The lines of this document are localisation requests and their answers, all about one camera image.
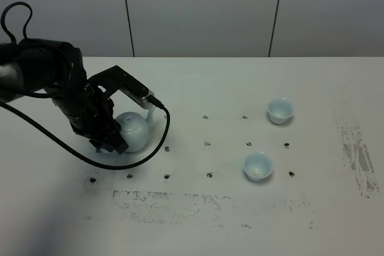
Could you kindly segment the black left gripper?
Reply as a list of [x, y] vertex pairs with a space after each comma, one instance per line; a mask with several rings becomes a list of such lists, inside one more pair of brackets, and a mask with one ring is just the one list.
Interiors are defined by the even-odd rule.
[[75, 134], [87, 138], [96, 149], [121, 154], [128, 148], [121, 126], [113, 118], [112, 101], [100, 88], [88, 83], [81, 90], [68, 90], [52, 101], [67, 117]]

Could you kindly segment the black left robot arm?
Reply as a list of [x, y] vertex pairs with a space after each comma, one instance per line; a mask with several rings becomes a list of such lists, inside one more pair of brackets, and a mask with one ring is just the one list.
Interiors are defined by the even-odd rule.
[[1, 101], [9, 103], [40, 89], [66, 116], [74, 133], [94, 147], [117, 153], [128, 148], [113, 118], [107, 87], [87, 78], [80, 49], [47, 40], [1, 45]]

